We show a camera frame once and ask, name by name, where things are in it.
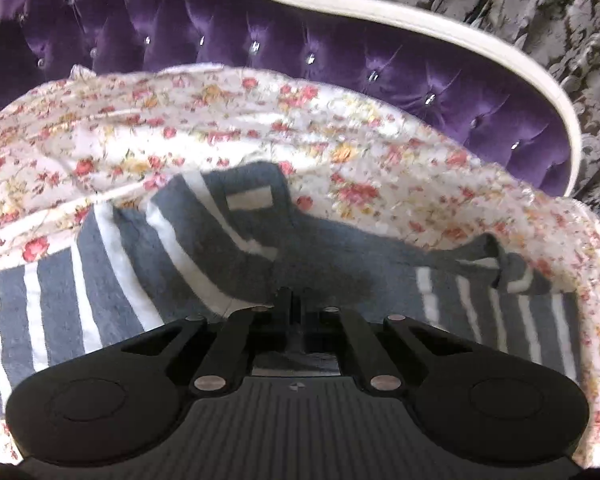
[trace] screw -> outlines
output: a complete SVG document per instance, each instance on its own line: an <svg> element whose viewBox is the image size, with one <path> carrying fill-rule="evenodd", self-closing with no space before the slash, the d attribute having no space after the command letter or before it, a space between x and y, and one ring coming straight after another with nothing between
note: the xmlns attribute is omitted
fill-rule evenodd
<svg viewBox="0 0 600 480"><path fill-rule="evenodd" d="M203 375L198 377L193 385L202 392L214 392L224 388L226 381L217 375Z"/></svg>
<svg viewBox="0 0 600 480"><path fill-rule="evenodd" d="M371 379L371 386L380 392L392 392L400 388L402 381L392 375L376 375Z"/></svg>

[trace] gray and white striped fabric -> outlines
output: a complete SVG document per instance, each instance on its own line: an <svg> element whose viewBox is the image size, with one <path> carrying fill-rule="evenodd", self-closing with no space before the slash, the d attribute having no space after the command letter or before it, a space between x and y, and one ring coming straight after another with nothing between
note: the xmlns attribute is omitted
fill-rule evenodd
<svg viewBox="0 0 600 480"><path fill-rule="evenodd" d="M271 304L280 286L369 320L402 313L578 379L575 296L552 293L493 237L426 252L317 219L258 162L178 176L144 212L98 205L71 248L0 272L0 416L37 370L193 313Z"/></svg>

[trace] purple tufted velvet upholstery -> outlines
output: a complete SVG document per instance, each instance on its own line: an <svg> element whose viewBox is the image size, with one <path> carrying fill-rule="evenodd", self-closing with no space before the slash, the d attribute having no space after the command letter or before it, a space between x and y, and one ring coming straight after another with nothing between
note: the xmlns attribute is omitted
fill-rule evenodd
<svg viewBox="0 0 600 480"><path fill-rule="evenodd" d="M570 146L551 103L509 70L442 40L270 0L0 0L0 108L75 63L107 73L195 62L365 93L547 193L567 186Z"/></svg>

